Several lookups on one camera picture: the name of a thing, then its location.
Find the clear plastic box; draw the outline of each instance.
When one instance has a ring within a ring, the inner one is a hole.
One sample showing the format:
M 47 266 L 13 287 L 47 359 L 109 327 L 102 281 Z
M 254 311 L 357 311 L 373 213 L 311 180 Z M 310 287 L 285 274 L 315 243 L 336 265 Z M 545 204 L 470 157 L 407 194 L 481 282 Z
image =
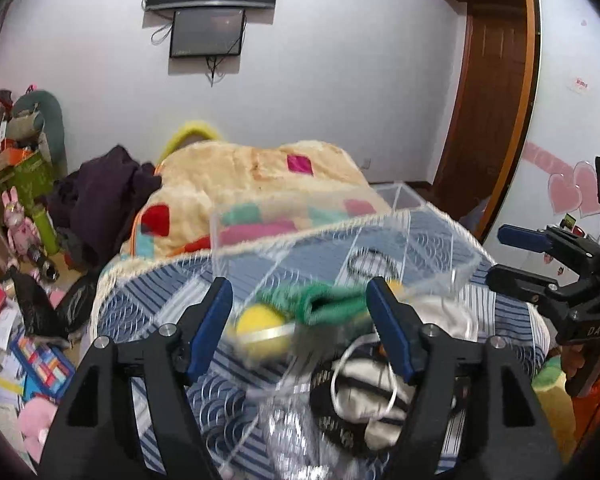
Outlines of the clear plastic box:
M 224 341 L 247 362 L 296 353 L 309 339 L 345 344 L 371 327 L 366 315 L 341 326 L 290 321 L 237 336 L 236 322 L 263 287 L 314 281 L 364 285 L 379 275 L 400 283 L 399 300 L 429 294 L 454 298 L 484 254 L 467 231 L 405 184 L 280 194 L 222 206 L 211 223 L 214 275 L 228 278 L 234 288 Z

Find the fluffy blanket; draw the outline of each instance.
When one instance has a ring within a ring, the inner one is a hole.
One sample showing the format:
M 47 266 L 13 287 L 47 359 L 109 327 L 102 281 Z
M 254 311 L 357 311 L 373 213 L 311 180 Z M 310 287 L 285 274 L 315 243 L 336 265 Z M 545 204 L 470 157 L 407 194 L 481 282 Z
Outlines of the fluffy blanket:
M 222 216 L 228 225 L 220 234 L 231 242 L 388 210 L 344 150 L 317 140 L 275 149 L 197 142 L 168 156 L 156 173 L 162 187 L 136 216 L 128 245 L 133 256 L 163 258 L 209 248 L 210 216 L 218 206 L 247 205 Z M 280 192 L 347 189 L 355 189 L 355 199 L 328 207 L 307 203 L 302 214 L 283 221 L 266 203 Z

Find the brown door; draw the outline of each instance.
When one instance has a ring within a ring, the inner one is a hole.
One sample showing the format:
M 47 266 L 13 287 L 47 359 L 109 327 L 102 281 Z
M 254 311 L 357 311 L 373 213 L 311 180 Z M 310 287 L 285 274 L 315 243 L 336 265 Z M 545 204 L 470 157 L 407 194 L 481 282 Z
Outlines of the brown door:
M 523 12 L 472 9 L 456 108 L 433 185 L 459 219 L 489 197 L 513 131 L 525 70 Z

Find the dark purple clothing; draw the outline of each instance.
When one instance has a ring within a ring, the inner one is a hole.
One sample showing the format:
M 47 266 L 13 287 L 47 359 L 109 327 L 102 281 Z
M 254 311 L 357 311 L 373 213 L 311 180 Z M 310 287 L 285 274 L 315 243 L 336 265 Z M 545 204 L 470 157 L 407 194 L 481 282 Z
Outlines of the dark purple clothing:
M 160 188 L 154 166 L 142 166 L 118 145 L 81 165 L 54 184 L 46 209 L 56 227 L 70 229 L 96 254 L 92 266 L 104 266 L 129 238 L 134 218 Z

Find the screw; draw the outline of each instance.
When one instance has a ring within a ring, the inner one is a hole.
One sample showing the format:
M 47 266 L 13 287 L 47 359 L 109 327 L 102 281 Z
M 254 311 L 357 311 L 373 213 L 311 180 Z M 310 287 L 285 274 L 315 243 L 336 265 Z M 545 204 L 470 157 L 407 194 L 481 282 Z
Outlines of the screw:
M 173 323 L 166 323 L 158 329 L 158 332 L 161 336 L 169 337 L 170 335 L 175 334 L 177 329 L 178 327 L 176 327 Z
M 495 336 L 491 337 L 489 339 L 489 343 L 491 343 L 491 346 L 493 346 L 494 348 L 497 348 L 497 349 L 504 348 L 507 345 L 507 342 L 504 341 L 504 339 L 501 338 L 499 335 L 495 335 Z
M 437 337 L 440 335 L 440 328 L 433 323 L 427 323 L 422 327 L 422 333 L 427 337 Z
M 100 337 L 96 338 L 96 341 L 93 342 L 93 345 L 102 350 L 103 348 L 107 347 L 109 341 L 110 339 L 107 336 L 101 335 Z

